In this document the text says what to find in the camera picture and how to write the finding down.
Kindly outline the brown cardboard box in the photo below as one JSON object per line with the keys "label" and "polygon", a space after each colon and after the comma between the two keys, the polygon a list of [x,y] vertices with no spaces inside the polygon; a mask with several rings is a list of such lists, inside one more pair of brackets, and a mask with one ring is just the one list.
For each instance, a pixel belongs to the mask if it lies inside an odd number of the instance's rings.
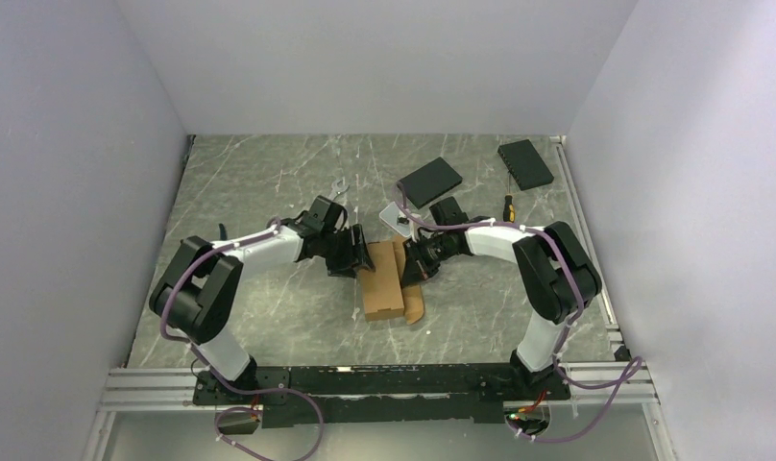
{"label": "brown cardboard box", "polygon": [[402,287],[400,283],[406,262],[405,241],[406,238],[395,235],[390,240],[367,244],[374,269],[359,270],[357,279],[368,322],[403,318],[408,325],[413,325],[424,317],[422,287]]}

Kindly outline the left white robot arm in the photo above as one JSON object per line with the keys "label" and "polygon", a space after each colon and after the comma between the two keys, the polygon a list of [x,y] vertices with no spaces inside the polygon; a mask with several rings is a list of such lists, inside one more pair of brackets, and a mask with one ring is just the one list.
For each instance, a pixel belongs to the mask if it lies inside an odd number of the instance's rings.
{"label": "left white robot arm", "polygon": [[185,238],[149,298],[161,337],[186,344],[217,372],[219,391],[228,400],[249,400],[257,364],[228,326],[243,276],[314,257],[325,261],[331,277],[373,272],[363,230],[347,220],[343,206],[318,196],[297,217],[273,218],[253,234],[218,241]]}

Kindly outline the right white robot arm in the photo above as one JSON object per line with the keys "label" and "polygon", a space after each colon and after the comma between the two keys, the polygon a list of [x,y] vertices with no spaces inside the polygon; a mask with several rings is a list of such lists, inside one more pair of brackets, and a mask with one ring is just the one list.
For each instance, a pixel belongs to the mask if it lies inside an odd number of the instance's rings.
{"label": "right white robot arm", "polygon": [[557,368],[570,326],[603,289],[600,274],[568,223],[531,227],[473,218],[458,224],[426,223],[398,202],[400,211],[427,239],[406,242],[404,285],[433,277],[434,267],[455,255],[488,256],[517,265],[533,309],[521,342],[511,354],[516,395],[532,399],[546,388],[546,373]]}

